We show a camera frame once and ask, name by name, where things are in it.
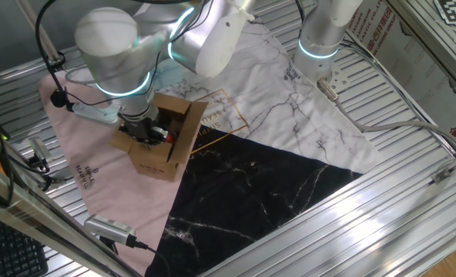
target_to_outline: gray cable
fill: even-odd
[[[384,131],[384,130],[388,130],[388,129],[397,128],[397,127],[417,126],[417,127],[430,129],[431,131],[436,132],[439,135],[442,135],[443,137],[445,137],[446,139],[448,139],[449,141],[451,141],[452,143],[454,143],[456,145],[456,138],[453,135],[449,134],[448,132],[442,130],[441,128],[439,128],[436,125],[426,123],[426,122],[406,121],[406,122],[396,122],[396,123],[380,125],[380,126],[366,126],[366,125],[362,125],[362,124],[354,121],[350,117],[350,115],[348,115],[348,113],[344,110],[344,108],[343,108],[342,104],[339,102],[339,100],[334,101],[334,103],[336,103],[337,108],[343,113],[343,115],[346,116],[346,118],[348,118],[348,120],[350,120],[361,131],[378,132],[378,131]]]
[[[74,84],[79,84],[79,85],[89,85],[89,84],[94,84],[96,81],[95,80],[89,80],[89,81],[79,81],[79,80],[74,80],[73,78],[71,78],[71,74],[78,71],[78,70],[81,70],[81,69],[84,69],[84,68],[88,68],[87,65],[81,65],[81,66],[78,66],[76,68],[73,68],[69,71],[67,71],[67,73],[65,74],[65,80],[67,80],[68,82],[71,82],[71,83],[74,83]]]
[[[396,91],[398,91],[402,99],[405,100],[407,105],[413,110],[413,103],[411,103],[410,99],[406,97],[406,95],[402,94],[402,91],[390,80],[390,76],[380,67],[376,62],[371,57],[368,57],[364,52],[364,50],[358,48],[359,45],[353,45],[348,43],[349,45],[345,45],[344,47],[348,50],[351,50],[352,52],[362,56],[366,60],[369,61],[370,65],[372,65],[375,70],[379,71],[379,73],[387,80],[389,85],[391,85]],[[404,127],[404,126],[417,126],[417,127],[422,127],[422,128],[428,128],[433,132],[438,133],[439,135],[443,136],[447,140],[451,141],[451,143],[454,143],[456,145],[456,138],[451,135],[450,133],[444,131],[443,129],[439,128],[436,125],[433,125],[428,122],[417,122],[417,121],[407,121],[407,122],[397,122],[397,123],[391,123],[387,125],[381,125],[381,126],[366,126],[362,125],[358,122],[355,122],[344,110],[342,104],[339,102],[339,100],[334,101],[336,103],[337,108],[343,113],[344,116],[346,116],[357,128],[359,128],[362,131],[369,131],[369,132],[378,132],[378,131],[384,131],[392,128],[397,128],[397,127]]]

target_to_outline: black keyboard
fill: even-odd
[[[49,267],[41,243],[0,222],[0,277],[36,277]]]

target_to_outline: open cardboard box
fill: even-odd
[[[138,173],[176,181],[183,176],[207,104],[156,93],[153,105],[158,107],[161,118],[171,121],[170,127],[177,134],[175,143],[148,148],[117,129],[109,144],[128,153]]]

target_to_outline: metal grating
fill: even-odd
[[[359,123],[416,119],[361,57],[341,52],[336,64],[351,81],[340,99]],[[430,185],[451,156],[415,127],[365,135],[384,162],[205,276],[416,275],[433,265],[456,236],[456,177]]]
[[[303,6],[309,8],[312,3],[305,0]],[[294,1],[258,1],[255,11],[288,52],[296,48],[300,17]],[[65,54],[68,68],[83,63],[75,48]],[[355,55],[345,55],[337,63],[352,81],[352,87],[340,99],[359,122],[370,125],[415,118],[366,62]],[[32,155],[29,137],[42,138],[55,157],[51,164],[53,174],[66,180],[49,195],[83,223],[89,213],[39,99],[37,81],[45,75],[46,69],[39,60],[0,73],[0,122],[23,155]],[[456,229],[456,183],[436,194],[427,193],[426,186],[428,176],[448,159],[448,152],[430,133],[417,128],[369,133],[367,138],[385,162],[229,258],[217,267],[219,271],[209,275],[396,275],[411,263],[422,261],[431,252],[428,247],[449,239]],[[47,276],[94,275],[48,247],[45,254],[49,258]],[[439,257],[431,257],[428,262]],[[415,266],[417,272],[423,269]]]

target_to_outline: marble pattern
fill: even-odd
[[[196,144],[225,134],[211,130]],[[192,155],[157,250],[172,276],[202,274],[359,176],[229,135]],[[155,258],[146,276],[160,275]]]
[[[372,144],[294,68],[259,18],[246,25],[218,76],[204,79],[181,72],[180,83],[158,92],[197,100],[224,89],[249,123],[235,133],[241,138],[359,173],[381,160]]]

